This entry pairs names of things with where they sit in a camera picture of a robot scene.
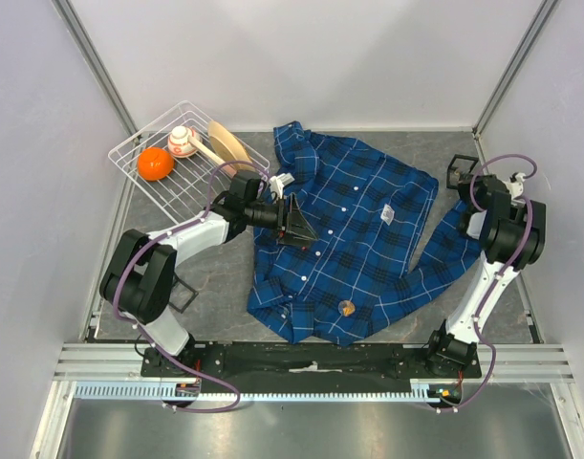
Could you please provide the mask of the blue plaid shirt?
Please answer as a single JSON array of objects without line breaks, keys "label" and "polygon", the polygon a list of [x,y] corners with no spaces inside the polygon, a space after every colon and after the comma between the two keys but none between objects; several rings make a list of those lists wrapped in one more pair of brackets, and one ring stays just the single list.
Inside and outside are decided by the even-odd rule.
[{"label": "blue plaid shirt", "polygon": [[[366,339],[442,294],[475,263],[477,241],[458,223],[465,203],[422,232],[439,183],[357,139],[318,134],[296,121],[273,131],[274,151],[294,181],[288,192],[316,231],[308,248],[254,233],[248,312],[282,339],[348,345]],[[350,300],[356,311],[337,309]]]}]

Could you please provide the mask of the amber round brooch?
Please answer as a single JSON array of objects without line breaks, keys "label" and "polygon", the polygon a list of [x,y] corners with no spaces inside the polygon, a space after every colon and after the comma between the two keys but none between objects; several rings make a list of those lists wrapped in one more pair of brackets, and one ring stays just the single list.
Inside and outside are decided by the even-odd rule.
[{"label": "amber round brooch", "polygon": [[350,300],[342,300],[338,303],[337,309],[343,317],[349,317],[355,313],[356,306]]}]

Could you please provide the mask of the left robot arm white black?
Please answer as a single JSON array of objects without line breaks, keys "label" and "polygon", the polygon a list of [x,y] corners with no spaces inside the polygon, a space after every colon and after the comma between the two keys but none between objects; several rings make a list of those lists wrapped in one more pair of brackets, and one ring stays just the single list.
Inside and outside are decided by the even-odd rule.
[{"label": "left robot arm white black", "polygon": [[121,236],[99,293],[118,318],[133,322],[161,348],[162,365],[173,375],[187,375],[196,361],[194,338],[176,319],[170,303],[176,268],[248,227],[272,230],[279,244],[308,247],[317,234],[296,196],[284,194],[292,182],[290,173],[264,181],[254,171],[240,170],[227,190],[207,198],[198,216],[169,229],[152,233],[130,229]]}]

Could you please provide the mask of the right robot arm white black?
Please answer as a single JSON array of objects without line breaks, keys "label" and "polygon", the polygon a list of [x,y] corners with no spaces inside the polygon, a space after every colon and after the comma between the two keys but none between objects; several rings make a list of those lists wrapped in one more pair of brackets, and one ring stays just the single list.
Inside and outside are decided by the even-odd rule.
[{"label": "right robot arm white black", "polygon": [[479,374],[477,345],[480,333],[508,284],[535,263],[546,243],[546,205],[524,201],[523,172],[500,180],[494,174],[473,177],[456,172],[455,189],[468,205],[458,230],[476,240],[480,267],[461,304],[440,329],[433,332],[423,352],[425,369],[438,377],[455,377],[466,370]]}]

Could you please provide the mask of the right black display box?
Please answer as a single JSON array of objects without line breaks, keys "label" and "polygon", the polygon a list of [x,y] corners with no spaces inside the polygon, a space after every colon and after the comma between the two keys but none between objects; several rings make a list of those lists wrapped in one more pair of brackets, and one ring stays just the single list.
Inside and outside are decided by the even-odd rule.
[{"label": "right black display box", "polygon": [[462,178],[471,174],[478,163],[477,156],[455,154],[446,169],[446,188],[456,190]]}]

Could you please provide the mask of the black display box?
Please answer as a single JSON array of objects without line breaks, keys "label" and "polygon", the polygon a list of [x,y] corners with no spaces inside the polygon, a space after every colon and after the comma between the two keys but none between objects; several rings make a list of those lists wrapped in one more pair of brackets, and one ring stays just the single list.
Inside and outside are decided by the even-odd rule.
[{"label": "black display box", "polygon": [[175,275],[168,305],[175,312],[183,314],[198,295],[199,292],[196,289]]},{"label": "black display box", "polygon": [[446,188],[456,190],[462,178],[471,174],[478,163],[477,156],[455,154],[446,169]]}]

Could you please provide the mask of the beige wooden plate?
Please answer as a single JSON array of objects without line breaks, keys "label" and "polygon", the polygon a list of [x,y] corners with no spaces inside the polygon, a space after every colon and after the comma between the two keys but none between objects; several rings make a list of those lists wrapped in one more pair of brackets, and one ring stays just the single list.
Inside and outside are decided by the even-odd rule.
[{"label": "beige wooden plate", "polygon": [[254,171],[251,157],[241,142],[221,123],[211,120],[207,125],[210,150],[232,164],[237,170]]}]

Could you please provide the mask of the left black display box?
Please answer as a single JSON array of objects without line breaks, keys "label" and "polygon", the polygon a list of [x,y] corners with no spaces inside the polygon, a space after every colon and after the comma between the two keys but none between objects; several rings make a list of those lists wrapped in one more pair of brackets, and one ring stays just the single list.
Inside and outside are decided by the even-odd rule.
[{"label": "left black display box", "polygon": [[183,314],[198,295],[199,292],[196,289],[175,275],[168,305],[175,312]]}]

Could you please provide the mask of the white red patterned cup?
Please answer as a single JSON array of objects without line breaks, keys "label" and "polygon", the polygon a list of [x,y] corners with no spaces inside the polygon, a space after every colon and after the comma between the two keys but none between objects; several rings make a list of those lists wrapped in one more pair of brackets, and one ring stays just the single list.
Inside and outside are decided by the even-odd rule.
[{"label": "white red patterned cup", "polygon": [[184,125],[174,127],[167,141],[169,153],[175,158],[187,158],[194,155],[197,152],[197,148],[189,139],[199,142],[201,140],[200,133],[193,127]]}]

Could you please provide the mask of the orange bowl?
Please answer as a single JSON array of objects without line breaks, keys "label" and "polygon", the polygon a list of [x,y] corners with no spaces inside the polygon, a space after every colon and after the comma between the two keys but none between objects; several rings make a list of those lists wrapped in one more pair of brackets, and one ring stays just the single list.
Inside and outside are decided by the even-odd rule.
[{"label": "orange bowl", "polygon": [[137,171],[147,182],[166,178],[173,170],[175,161],[172,155],[159,147],[144,149],[137,159]]}]

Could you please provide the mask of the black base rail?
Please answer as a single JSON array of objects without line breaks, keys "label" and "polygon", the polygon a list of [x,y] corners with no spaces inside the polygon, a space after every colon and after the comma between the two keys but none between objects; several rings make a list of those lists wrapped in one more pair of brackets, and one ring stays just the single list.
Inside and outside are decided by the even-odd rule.
[{"label": "black base rail", "polygon": [[198,341],[181,363],[234,385],[239,391],[266,389],[401,389],[412,379],[457,381],[482,377],[466,370],[455,377],[435,376],[424,366],[427,347],[393,343]]}]

